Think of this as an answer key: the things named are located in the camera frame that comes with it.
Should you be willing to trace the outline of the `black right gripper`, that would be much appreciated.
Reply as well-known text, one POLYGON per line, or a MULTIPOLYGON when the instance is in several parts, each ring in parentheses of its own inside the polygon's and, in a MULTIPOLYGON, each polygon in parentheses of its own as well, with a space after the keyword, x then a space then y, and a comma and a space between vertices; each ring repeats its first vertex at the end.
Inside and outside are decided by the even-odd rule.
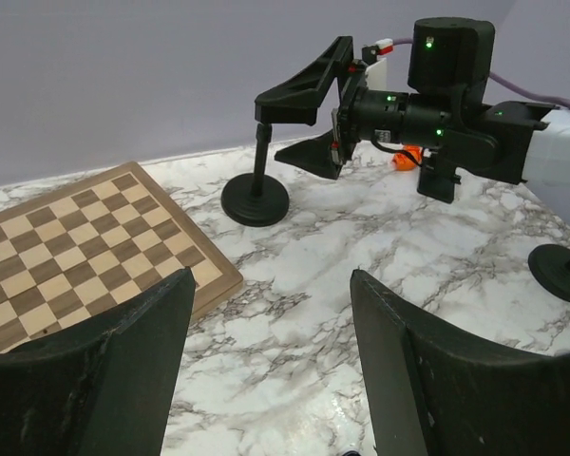
POLYGON ((255 120, 262 124, 316 123, 333 81, 338 84, 338 108, 332 111, 332 131, 287 146, 275 153, 277 162, 300 168, 327 180, 337 180, 361 141, 375 140, 375 128, 361 114, 367 65, 353 57, 351 36, 339 36, 311 64, 289 80, 259 94, 255 120))

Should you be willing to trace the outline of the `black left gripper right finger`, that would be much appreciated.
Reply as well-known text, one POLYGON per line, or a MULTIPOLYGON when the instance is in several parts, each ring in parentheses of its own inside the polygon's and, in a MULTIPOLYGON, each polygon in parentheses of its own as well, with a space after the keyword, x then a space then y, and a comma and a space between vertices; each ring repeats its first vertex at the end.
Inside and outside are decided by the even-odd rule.
POLYGON ((363 270, 353 323, 380 455, 570 455, 570 352, 481 338, 363 270))

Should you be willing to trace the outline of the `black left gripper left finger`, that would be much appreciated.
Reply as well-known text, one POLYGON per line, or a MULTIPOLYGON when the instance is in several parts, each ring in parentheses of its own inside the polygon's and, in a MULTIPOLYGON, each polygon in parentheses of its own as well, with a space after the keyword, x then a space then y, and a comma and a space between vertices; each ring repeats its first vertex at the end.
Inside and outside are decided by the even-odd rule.
POLYGON ((180 269, 0 353, 0 455, 160 454, 195 288, 180 269))

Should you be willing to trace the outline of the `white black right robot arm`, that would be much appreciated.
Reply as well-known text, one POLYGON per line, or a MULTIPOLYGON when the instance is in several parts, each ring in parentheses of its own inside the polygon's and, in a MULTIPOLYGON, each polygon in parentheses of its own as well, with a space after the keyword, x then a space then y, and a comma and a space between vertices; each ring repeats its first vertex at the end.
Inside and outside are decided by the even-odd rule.
POLYGON ((457 170, 508 183, 570 186, 570 103, 530 96, 484 102, 491 78, 495 29, 461 17, 418 20, 413 28, 408 90, 388 90, 383 39, 355 57, 352 38, 338 37, 314 62, 256 97, 263 124, 312 125, 331 86, 338 106, 331 130, 276 155, 324 179, 335 180, 362 141, 378 148, 413 145, 428 152, 428 182, 453 184, 457 170))

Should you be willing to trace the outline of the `black round-base pole phone stand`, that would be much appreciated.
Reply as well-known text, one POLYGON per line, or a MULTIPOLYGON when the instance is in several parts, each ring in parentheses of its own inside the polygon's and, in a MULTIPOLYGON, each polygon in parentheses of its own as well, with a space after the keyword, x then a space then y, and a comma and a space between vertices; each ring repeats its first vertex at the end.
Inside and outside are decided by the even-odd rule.
POLYGON ((250 227, 274 225, 285 218, 290 199, 284 185, 265 174, 272 126, 258 123, 252 173, 230 179, 221 192, 221 207, 233 221, 250 227))

